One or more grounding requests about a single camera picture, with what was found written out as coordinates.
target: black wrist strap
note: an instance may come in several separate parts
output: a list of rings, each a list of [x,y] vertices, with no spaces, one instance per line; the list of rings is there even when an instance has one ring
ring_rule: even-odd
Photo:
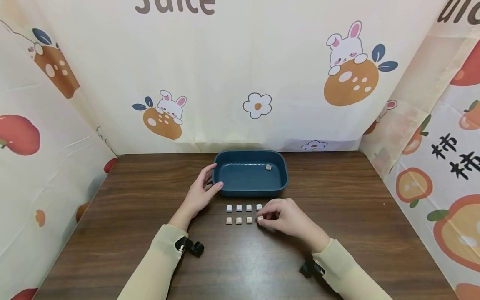
[[[202,255],[202,253],[204,252],[204,249],[205,249],[205,247],[202,243],[200,243],[198,241],[194,244],[193,241],[190,240],[187,237],[181,237],[181,239],[179,239],[175,243],[175,248],[177,248],[177,250],[178,250],[178,252],[180,252],[180,254],[183,254],[185,252],[185,250],[188,250],[195,257],[200,257]]]
[[[307,259],[301,266],[300,273],[302,273],[306,278],[310,278],[313,274],[319,274],[321,276],[325,275],[325,270],[313,259]]]

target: green leaf illustration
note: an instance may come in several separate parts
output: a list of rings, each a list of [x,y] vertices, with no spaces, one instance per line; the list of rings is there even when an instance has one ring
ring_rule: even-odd
[[[425,120],[423,120],[422,124],[420,125],[420,132],[424,131],[425,128],[427,128],[428,123],[430,122],[430,119],[432,118],[432,115],[428,115]]]
[[[470,107],[464,110],[464,112],[471,112],[475,107],[477,107],[477,104],[479,103],[478,100],[473,101],[473,103],[470,105]]]
[[[419,202],[420,202],[419,199],[413,200],[412,202],[410,202],[410,208],[414,208],[415,206],[418,205]]]
[[[434,210],[427,215],[427,220],[431,222],[439,221],[448,215],[448,209]]]

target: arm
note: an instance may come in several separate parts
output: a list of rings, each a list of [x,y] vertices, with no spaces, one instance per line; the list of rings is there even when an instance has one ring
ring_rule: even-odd
[[[358,265],[350,253],[316,225],[292,199],[273,199],[259,216],[259,225],[280,230],[304,240],[312,248],[313,259],[324,270],[325,281],[345,300],[392,300]]]
[[[117,300],[165,300],[173,271],[181,258],[175,243],[186,232],[192,218],[205,208],[210,199],[223,187],[212,185],[212,170],[216,164],[205,167],[190,186],[180,208],[155,235],[150,248],[135,269]]]

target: blue leaf illustration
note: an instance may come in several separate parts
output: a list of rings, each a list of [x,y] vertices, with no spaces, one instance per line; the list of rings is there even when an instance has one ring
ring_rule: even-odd
[[[382,58],[384,58],[384,55],[385,55],[385,46],[383,44],[378,44],[377,46],[375,46],[375,48],[373,48],[373,51],[372,51],[373,61],[379,62],[380,60],[382,60]]]
[[[145,97],[145,103],[148,105],[148,107],[153,107],[153,101],[149,96]]]
[[[49,46],[52,45],[52,40],[50,39],[50,37],[45,32],[43,32],[42,30],[40,30],[38,28],[33,28],[32,31],[33,31],[33,34],[35,35],[35,37],[40,42],[44,43],[45,45],[49,45]]]
[[[396,62],[396,61],[386,61],[386,62],[382,62],[378,66],[378,70],[381,71],[381,72],[391,72],[391,71],[395,70],[397,67],[398,67],[398,62]]]
[[[136,110],[146,110],[146,109],[147,109],[147,107],[146,107],[145,105],[143,105],[143,104],[138,104],[138,103],[137,103],[137,104],[134,104],[134,105],[133,105],[133,108],[136,109]]]

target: curtain backdrop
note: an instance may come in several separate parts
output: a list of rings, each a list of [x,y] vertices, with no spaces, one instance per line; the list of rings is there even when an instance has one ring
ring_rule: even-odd
[[[479,38],[479,5],[450,0],[441,13],[445,2],[0,0],[0,134],[6,120],[28,134],[19,141],[36,141],[0,136],[2,224],[14,228],[0,231],[0,299],[32,297],[112,151],[361,141],[387,180]],[[423,216],[402,209],[431,251]]]
[[[447,2],[360,144],[460,300],[480,295],[479,8]]]

